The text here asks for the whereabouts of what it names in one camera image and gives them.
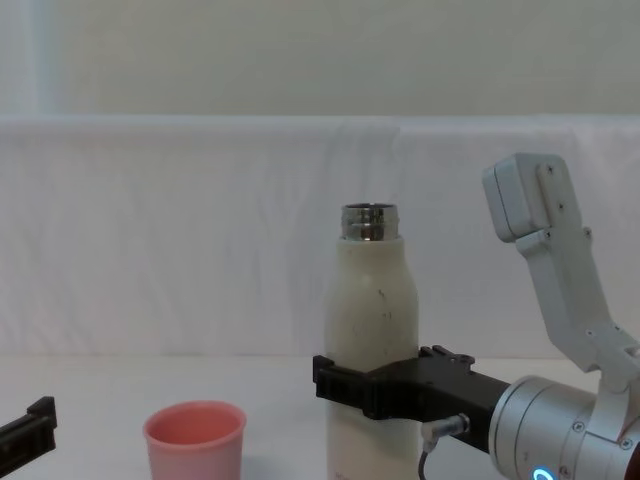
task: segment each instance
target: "wall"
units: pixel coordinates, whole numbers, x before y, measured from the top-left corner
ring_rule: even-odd
[[[640,110],[634,0],[32,3],[46,112]]]
[[[38,109],[31,5],[0,1],[0,114]]]

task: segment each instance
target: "pink cup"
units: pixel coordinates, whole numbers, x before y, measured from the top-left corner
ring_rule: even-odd
[[[187,402],[144,424],[153,480],[240,480],[247,418],[224,402]]]

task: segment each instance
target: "white cloth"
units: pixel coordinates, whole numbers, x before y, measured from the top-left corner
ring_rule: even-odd
[[[0,119],[0,352],[311,354],[340,206],[399,205],[421,341],[550,357],[483,168],[571,170],[614,319],[640,335],[640,118]]]

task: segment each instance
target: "cup rim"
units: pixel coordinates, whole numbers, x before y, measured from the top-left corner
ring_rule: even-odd
[[[228,433],[223,437],[216,438],[215,440],[210,440],[208,442],[191,443],[191,444],[163,442],[153,437],[149,433],[151,426],[154,423],[161,421],[167,415],[174,414],[176,412],[183,412],[186,410],[190,410],[194,407],[214,407],[218,410],[226,411],[232,414],[237,420],[239,420],[240,425],[231,433]],[[156,413],[152,414],[146,420],[143,426],[143,432],[149,445],[153,445],[154,447],[158,447],[163,450],[171,450],[174,452],[194,451],[194,450],[206,450],[206,449],[216,448],[226,443],[229,443],[230,441],[242,435],[246,424],[247,424],[247,415],[244,413],[242,409],[240,409],[235,405],[232,405],[231,403],[222,402],[218,400],[194,400],[189,402],[178,403],[175,405],[171,405],[170,407],[163,408],[162,410],[158,410]]]

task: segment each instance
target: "cable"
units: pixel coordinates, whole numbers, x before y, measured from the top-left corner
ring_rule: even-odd
[[[427,474],[425,473],[425,463],[427,463],[427,457],[429,454],[427,452],[422,452],[420,455],[420,463],[418,464],[418,477],[420,480],[427,480]]]

